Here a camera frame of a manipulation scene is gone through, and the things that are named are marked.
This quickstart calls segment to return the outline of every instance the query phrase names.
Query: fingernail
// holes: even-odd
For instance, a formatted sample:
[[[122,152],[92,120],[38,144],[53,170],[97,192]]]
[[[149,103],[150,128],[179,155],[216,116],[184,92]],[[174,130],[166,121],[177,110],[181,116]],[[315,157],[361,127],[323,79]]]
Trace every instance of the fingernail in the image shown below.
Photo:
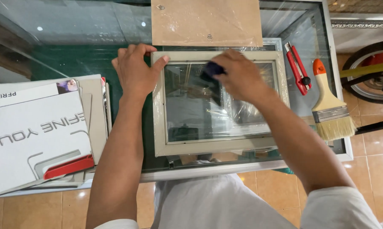
[[[163,56],[163,59],[164,59],[164,61],[165,61],[166,63],[170,60],[170,58],[169,58],[168,56]]]

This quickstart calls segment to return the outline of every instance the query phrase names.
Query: wooden brush handle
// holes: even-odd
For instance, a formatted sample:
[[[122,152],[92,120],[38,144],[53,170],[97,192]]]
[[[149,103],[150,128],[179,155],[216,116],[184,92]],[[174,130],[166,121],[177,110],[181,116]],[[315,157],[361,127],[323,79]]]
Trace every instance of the wooden brush handle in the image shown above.
[[[330,109],[339,106],[346,106],[347,104],[337,99],[329,88],[329,81],[327,80],[326,69],[324,68],[321,60],[316,59],[313,62],[313,73],[316,78],[317,84],[320,89],[319,100],[313,107],[312,111],[319,111]]]

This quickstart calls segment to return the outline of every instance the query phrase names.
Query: stack of cardboard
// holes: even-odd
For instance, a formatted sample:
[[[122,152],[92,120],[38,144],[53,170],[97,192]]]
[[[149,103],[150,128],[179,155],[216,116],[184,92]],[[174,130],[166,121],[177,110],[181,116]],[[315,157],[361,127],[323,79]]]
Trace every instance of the stack of cardboard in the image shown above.
[[[111,121],[101,75],[0,84],[0,195],[83,184]]]

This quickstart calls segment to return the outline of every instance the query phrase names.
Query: red utility knife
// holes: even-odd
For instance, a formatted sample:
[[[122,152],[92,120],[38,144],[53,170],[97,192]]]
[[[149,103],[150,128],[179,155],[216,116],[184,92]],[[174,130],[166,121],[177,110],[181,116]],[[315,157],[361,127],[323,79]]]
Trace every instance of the red utility knife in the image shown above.
[[[297,54],[295,46],[291,46],[290,42],[285,44],[286,57],[288,58],[290,67],[292,68],[293,75],[296,79],[296,86],[302,95],[306,95],[307,91],[311,89],[310,78],[307,76],[305,67],[300,60],[299,54]]]

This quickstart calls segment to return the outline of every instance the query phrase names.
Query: orange brush handle tip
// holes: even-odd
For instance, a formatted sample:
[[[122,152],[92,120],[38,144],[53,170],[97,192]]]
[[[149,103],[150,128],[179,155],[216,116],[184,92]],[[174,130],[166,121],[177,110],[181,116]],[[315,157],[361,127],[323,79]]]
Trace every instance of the orange brush handle tip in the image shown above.
[[[324,68],[323,63],[320,59],[315,59],[313,61],[313,74],[314,75],[320,75],[326,73],[326,69]]]

